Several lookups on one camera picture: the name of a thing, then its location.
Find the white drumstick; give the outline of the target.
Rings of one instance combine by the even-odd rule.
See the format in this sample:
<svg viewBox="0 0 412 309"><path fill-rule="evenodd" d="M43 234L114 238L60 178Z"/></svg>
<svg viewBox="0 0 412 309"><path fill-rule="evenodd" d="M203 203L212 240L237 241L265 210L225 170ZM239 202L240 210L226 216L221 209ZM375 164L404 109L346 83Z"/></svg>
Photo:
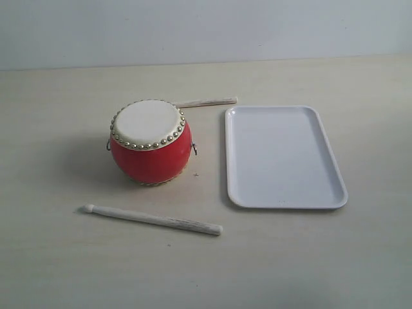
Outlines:
<svg viewBox="0 0 412 309"><path fill-rule="evenodd" d="M112 207L101 207L93 204L86 204L80 209L82 210L82 212L89 214L97 214L109 218L159 225L174 229L188 230L192 232L200 232L214 236L220 236L223 232L223 227L221 225L202 223L192 220L183 220L172 217L155 216L143 212L126 211Z"/></svg>
<svg viewBox="0 0 412 309"><path fill-rule="evenodd" d="M173 102L178 108L196 108L203 106L219 106L219 105L232 105L238 103L238 97L225 97L225 98L213 98L213 99L199 99Z"/></svg>

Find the small red drum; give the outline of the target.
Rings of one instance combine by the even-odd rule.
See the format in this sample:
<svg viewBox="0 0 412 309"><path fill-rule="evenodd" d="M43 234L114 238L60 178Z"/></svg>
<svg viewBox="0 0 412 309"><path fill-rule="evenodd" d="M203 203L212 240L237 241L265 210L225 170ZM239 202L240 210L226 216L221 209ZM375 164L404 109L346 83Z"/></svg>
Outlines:
<svg viewBox="0 0 412 309"><path fill-rule="evenodd" d="M117 166L140 184L176 178L196 152L183 111L165 100L139 100L113 116L106 149Z"/></svg>

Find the white rectangular plastic tray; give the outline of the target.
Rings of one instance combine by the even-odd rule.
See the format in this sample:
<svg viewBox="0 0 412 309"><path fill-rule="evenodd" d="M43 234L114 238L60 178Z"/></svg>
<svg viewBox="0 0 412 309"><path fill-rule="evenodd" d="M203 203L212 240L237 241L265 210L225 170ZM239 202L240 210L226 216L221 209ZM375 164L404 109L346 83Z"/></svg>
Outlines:
<svg viewBox="0 0 412 309"><path fill-rule="evenodd" d="M225 112L227 194L244 209L335 210L348 192L321 118L309 106Z"/></svg>

